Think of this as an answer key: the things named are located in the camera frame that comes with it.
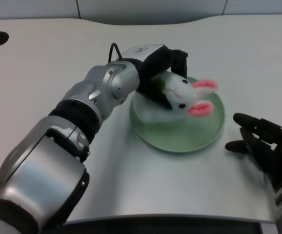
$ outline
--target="stuffed bunny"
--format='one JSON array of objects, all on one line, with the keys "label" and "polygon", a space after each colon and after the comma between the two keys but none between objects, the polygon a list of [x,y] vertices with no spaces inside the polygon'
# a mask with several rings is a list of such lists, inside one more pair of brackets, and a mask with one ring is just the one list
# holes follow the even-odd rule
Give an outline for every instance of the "stuffed bunny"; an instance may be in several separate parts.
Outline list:
[{"label": "stuffed bunny", "polygon": [[188,115],[202,117],[211,114],[213,110],[211,102],[200,101],[217,90],[217,83],[213,80],[190,83],[182,76],[166,71],[154,77],[153,83],[165,94],[172,109],[161,107],[136,92],[133,107],[143,122],[172,122]]}]

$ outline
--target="green leaf on toy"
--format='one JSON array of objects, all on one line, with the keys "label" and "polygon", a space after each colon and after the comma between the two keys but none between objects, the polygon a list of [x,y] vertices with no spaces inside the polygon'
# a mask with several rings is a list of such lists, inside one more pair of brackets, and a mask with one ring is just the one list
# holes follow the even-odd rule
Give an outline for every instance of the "green leaf on toy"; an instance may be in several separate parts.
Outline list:
[{"label": "green leaf on toy", "polygon": [[154,84],[158,87],[160,92],[162,92],[165,89],[165,86],[166,86],[166,83],[161,79],[161,77],[157,77],[154,80]]}]

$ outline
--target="silver robot arm segment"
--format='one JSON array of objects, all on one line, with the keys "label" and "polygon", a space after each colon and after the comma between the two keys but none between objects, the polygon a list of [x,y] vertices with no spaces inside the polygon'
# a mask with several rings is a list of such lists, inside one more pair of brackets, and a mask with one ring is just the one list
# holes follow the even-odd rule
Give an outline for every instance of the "silver robot arm segment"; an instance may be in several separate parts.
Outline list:
[{"label": "silver robot arm segment", "polygon": [[3,162],[0,220],[32,234],[65,222],[89,183],[82,162],[91,141],[138,85],[128,61],[93,67],[74,85]]}]

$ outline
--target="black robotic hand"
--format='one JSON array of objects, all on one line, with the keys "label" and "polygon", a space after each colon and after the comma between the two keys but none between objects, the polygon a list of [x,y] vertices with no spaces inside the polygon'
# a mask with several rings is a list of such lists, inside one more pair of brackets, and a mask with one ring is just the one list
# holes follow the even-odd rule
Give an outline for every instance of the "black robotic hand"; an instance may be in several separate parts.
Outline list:
[{"label": "black robotic hand", "polygon": [[172,109],[166,96],[160,92],[159,87],[151,78],[165,72],[169,68],[173,73],[187,78],[188,54],[181,50],[171,50],[165,45],[158,44],[134,46],[120,54],[118,46],[116,43],[113,43],[108,62],[111,61],[113,47],[117,51],[118,60],[129,61],[136,67],[140,77],[137,92],[167,109]]},{"label": "black robotic hand", "polygon": [[[265,119],[236,113],[233,117],[241,128],[243,140],[232,141],[225,148],[232,152],[249,154],[265,172],[275,192],[282,188],[282,129]],[[276,144],[274,150],[269,144]]]}]

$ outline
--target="pink ear lining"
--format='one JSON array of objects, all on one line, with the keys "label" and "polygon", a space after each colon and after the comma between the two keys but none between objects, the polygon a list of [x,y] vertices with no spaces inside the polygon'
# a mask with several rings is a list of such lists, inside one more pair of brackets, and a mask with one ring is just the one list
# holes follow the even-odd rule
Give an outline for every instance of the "pink ear lining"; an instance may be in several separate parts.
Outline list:
[{"label": "pink ear lining", "polygon": [[209,101],[194,105],[188,110],[188,113],[193,116],[207,116],[211,114],[213,110],[213,104]]},{"label": "pink ear lining", "polygon": [[193,87],[194,88],[209,87],[209,88],[217,89],[218,83],[215,82],[214,80],[211,80],[211,79],[203,79],[203,80],[199,80],[199,81],[194,82]]}]

